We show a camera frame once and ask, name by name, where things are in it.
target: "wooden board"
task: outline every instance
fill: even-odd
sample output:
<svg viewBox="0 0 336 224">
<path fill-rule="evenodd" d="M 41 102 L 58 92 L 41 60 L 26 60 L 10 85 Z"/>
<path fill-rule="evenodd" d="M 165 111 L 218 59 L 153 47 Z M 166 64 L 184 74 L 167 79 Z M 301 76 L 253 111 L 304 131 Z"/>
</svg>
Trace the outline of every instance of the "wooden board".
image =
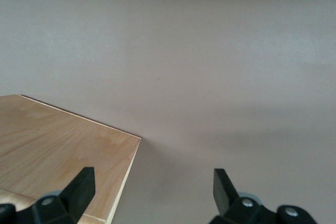
<svg viewBox="0 0 336 224">
<path fill-rule="evenodd" d="M 93 166 L 96 194 L 85 215 L 110 223 L 139 142 L 20 95 L 0 97 L 0 197 L 6 191 L 22 196 L 20 202 L 36 200 Z"/>
</svg>

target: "metal screw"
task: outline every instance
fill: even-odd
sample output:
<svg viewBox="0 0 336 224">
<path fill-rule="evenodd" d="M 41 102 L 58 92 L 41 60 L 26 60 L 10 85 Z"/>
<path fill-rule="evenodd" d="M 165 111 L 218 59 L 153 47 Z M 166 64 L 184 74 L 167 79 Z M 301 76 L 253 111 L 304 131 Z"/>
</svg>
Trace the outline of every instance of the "metal screw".
<svg viewBox="0 0 336 224">
<path fill-rule="evenodd" d="M 296 212 L 296 210 L 294 208 L 291 208 L 291 207 L 286 207 L 285 212 L 286 212 L 286 214 L 288 214 L 290 216 L 293 216 L 293 217 L 296 217 L 296 216 L 299 215 L 298 212 Z"/>
<path fill-rule="evenodd" d="M 54 199 L 53 198 L 46 198 L 45 200 L 42 201 L 41 205 L 46 206 L 50 204 Z"/>
<path fill-rule="evenodd" d="M 253 206 L 253 202 L 250 199 L 243 199 L 242 203 L 245 207 L 252 207 Z"/>
</svg>

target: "dark object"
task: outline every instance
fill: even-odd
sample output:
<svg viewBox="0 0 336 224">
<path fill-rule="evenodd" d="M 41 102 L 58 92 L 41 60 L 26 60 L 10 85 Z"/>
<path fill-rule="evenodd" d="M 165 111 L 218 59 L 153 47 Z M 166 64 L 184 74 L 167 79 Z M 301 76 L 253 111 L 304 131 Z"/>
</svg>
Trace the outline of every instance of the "dark object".
<svg viewBox="0 0 336 224">
<path fill-rule="evenodd" d="M 210 224 L 317 224 L 300 207 L 280 206 L 275 213 L 251 198 L 240 197 L 224 169 L 215 169 L 214 198 L 219 216 Z"/>
<path fill-rule="evenodd" d="M 58 196 L 46 196 L 16 212 L 0 204 L 0 224 L 75 224 L 96 193 L 94 168 L 85 167 Z"/>
</svg>

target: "light gray floor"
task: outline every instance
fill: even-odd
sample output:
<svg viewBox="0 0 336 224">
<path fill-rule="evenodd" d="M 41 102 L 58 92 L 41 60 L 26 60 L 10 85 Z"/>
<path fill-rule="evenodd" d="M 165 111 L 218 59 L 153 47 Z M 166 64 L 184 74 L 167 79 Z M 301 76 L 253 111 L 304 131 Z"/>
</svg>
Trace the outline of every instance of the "light gray floor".
<svg viewBox="0 0 336 224">
<path fill-rule="evenodd" d="M 334 223 L 335 17 L 336 0 L 0 0 L 0 95 L 143 137 L 114 224 L 208 223 L 215 167 Z"/>
</svg>

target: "wood grain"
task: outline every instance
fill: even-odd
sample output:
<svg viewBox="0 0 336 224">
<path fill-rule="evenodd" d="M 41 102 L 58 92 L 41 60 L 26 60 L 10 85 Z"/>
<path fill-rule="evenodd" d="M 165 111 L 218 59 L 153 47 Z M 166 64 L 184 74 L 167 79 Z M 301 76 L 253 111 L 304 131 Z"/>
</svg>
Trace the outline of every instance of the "wood grain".
<svg viewBox="0 0 336 224">
<path fill-rule="evenodd" d="M 111 220 L 140 138 L 19 95 L 0 97 L 0 188 L 31 199 L 93 166 L 85 214 Z"/>
</svg>

